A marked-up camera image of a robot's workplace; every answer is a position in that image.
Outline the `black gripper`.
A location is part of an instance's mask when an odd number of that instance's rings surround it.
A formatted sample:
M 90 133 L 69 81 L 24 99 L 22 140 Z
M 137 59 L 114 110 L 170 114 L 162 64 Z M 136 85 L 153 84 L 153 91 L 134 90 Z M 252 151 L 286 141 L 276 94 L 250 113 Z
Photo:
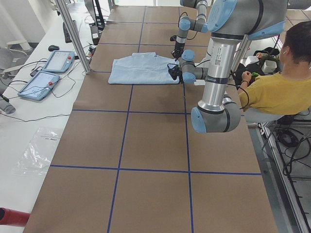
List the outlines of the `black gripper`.
M 182 70 L 180 68 L 177 69 L 177 77 L 179 79 L 179 83 L 183 84 Z
M 171 54 L 175 60 L 177 60 L 179 58 L 179 55 L 182 55 L 182 53 L 184 51 L 184 46 L 185 46 L 185 43 L 179 43 L 177 41 L 175 42 L 174 50 L 171 52 Z

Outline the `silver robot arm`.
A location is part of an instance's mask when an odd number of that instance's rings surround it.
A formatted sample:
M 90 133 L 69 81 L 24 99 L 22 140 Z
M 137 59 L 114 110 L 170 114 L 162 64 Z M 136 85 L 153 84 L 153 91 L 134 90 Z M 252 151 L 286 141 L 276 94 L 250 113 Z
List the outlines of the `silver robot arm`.
M 197 17 L 196 19 L 191 19 L 188 16 L 183 16 L 179 18 L 178 34 L 170 38 L 171 41 L 175 41 L 174 50 L 171 52 L 175 60 L 179 59 L 184 51 L 189 31 L 201 33 L 206 33 L 208 31 L 208 3 L 206 0 L 181 0 L 180 5 L 197 10 Z
M 284 29 L 288 3 L 285 0 L 217 0 L 210 10 L 205 0 L 182 0 L 182 6 L 197 10 L 197 18 L 182 17 L 173 57 L 185 83 L 204 80 L 202 99 L 191 110 L 198 133 L 234 130 L 240 123 L 237 104 L 225 93 L 237 44 L 244 38 L 259 40 L 280 34 Z M 213 42 L 207 68 L 196 67 L 195 54 L 184 48 L 189 31 L 210 32 Z

